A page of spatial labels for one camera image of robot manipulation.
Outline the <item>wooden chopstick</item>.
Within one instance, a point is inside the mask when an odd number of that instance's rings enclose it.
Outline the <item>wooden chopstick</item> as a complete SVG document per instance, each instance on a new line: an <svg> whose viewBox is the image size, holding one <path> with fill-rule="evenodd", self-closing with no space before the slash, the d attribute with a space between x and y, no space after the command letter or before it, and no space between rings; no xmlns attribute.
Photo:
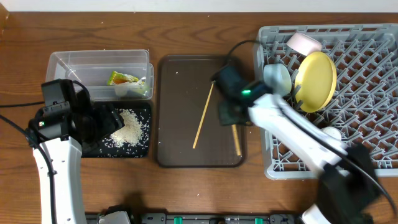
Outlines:
<svg viewBox="0 0 398 224"><path fill-rule="evenodd" d="M239 137L238 137L238 130L235 124L231 126L232 132L233 132L233 139L234 139L234 146L235 146L235 151L237 156L242 156L241 152L241 145L239 142Z"/></svg>
<svg viewBox="0 0 398 224"><path fill-rule="evenodd" d="M204 109L203 109L203 112L202 112L200 123L198 125L198 129L197 129L197 133L195 135L195 140L193 142L192 149L195 149L196 146L197 146L198 138L200 137L200 133L201 133L201 129L202 129L202 126L203 126L203 122L205 120L206 112L207 112L208 105L209 105L209 102L210 102L210 99L211 99L211 94L212 94L212 91L213 91L213 87L214 87L214 82L211 83L211 87L210 87L210 90L209 90L209 93L208 93L208 96L207 96L207 99L206 99L206 103L205 103L205 106L204 106Z"/></svg>

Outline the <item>pile of white rice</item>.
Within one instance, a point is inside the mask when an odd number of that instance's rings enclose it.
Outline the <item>pile of white rice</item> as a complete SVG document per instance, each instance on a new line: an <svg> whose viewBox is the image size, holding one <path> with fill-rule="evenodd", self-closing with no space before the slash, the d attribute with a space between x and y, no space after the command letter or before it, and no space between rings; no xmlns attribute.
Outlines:
<svg viewBox="0 0 398 224"><path fill-rule="evenodd" d="M143 116L132 109L118 109L118 112L124 120L124 126L103 139L104 145L108 148L144 146L149 141L149 125L141 121Z"/></svg>

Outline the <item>white tissue wad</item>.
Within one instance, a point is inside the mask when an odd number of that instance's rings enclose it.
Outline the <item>white tissue wad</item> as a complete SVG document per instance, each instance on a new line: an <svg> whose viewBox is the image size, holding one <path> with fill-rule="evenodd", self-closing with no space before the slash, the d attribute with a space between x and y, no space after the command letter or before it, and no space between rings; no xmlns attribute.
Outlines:
<svg viewBox="0 0 398 224"><path fill-rule="evenodd" d="M115 94L117 96L145 96L149 90L149 86L144 80L137 82L125 82L114 86Z"/></svg>

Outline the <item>green snack wrapper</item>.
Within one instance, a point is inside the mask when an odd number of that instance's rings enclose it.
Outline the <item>green snack wrapper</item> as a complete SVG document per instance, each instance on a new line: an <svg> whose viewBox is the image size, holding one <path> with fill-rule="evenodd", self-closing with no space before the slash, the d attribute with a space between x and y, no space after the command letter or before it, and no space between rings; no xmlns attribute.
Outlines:
<svg viewBox="0 0 398 224"><path fill-rule="evenodd" d="M137 77L113 71L109 80L107 81L107 85L111 86L111 85L119 85L122 83L136 83L138 81L139 79Z"/></svg>

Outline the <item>light blue bowl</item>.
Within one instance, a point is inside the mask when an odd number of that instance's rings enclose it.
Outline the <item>light blue bowl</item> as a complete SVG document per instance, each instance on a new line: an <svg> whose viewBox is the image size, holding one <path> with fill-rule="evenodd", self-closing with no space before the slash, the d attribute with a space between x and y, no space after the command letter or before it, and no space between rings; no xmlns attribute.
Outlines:
<svg viewBox="0 0 398 224"><path fill-rule="evenodd" d="M274 94L286 96L291 92L292 81L287 68L281 64L268 64L263 68L263 80Z"/></svg>

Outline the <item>yellow plate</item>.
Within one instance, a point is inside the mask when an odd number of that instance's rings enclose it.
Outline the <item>yellow plate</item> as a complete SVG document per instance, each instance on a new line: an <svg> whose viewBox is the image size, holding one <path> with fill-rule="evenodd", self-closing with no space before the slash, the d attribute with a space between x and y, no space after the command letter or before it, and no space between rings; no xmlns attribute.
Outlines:
<svg viewBox="0 0 398 224"><path fill-rule="evenodd" d="M294 83L300 87L295 94L296 102L303 102L300 108L307 113L324 108L335 92L336 78L335 64L327 54L314 52L305 57Z"/></svg>

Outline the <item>pink white bowl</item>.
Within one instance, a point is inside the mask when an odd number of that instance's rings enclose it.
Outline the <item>pink white bowl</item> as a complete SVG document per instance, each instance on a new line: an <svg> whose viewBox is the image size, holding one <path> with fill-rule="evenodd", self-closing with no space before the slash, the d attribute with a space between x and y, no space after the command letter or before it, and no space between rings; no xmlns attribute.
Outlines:
<svg viewBox="0 0 398 224"><path fill-rule="evenodd" d="M320 52L322 50L321 43L299 32L296 32L287 41L287 46L304 56L308 56L314 52Z"/></svg>

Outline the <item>white green cup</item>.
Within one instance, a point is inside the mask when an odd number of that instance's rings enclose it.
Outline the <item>white green cup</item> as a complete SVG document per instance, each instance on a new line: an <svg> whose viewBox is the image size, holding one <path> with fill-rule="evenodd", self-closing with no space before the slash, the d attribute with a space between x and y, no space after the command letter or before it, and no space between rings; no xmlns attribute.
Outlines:
<svg viewBox="0 0 398 224"><path fill-rule="evenodd" d="M331 137L333 137L333 138L335 138L337 140L341 140L340 131L338 129L334 128L334 127L325 127L325 128L322 128L322 131L325 134L327 134L327 135L329 135L329 136L331 136Z"/></svg>

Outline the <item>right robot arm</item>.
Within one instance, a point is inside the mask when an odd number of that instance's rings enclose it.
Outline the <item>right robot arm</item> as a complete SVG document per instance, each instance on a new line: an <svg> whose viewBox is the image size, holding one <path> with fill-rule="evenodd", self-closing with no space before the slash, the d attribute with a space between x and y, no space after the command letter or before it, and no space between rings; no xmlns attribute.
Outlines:
<svg viewBox="0 0 398 224"><path fill-rule="evenodd" d="M301 159L318 179L315 203L303 212L301 223L372 223L364 209L382 192L367 149L347 146L294 111L273 94L252 90L223 93L233 113L272 133Z"/></svg>

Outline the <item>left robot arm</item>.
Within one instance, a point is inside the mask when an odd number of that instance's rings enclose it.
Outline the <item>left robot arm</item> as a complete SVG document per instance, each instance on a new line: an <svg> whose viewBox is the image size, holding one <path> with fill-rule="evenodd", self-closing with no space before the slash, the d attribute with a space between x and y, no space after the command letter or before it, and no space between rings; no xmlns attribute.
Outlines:
<svg viewBox="0 0 398 224"><path fill-rule="evenodd" d="M40 181L42 223L86 223L80 166L84 151L123 127L109 103L52 103L29 123Z"/></svg>

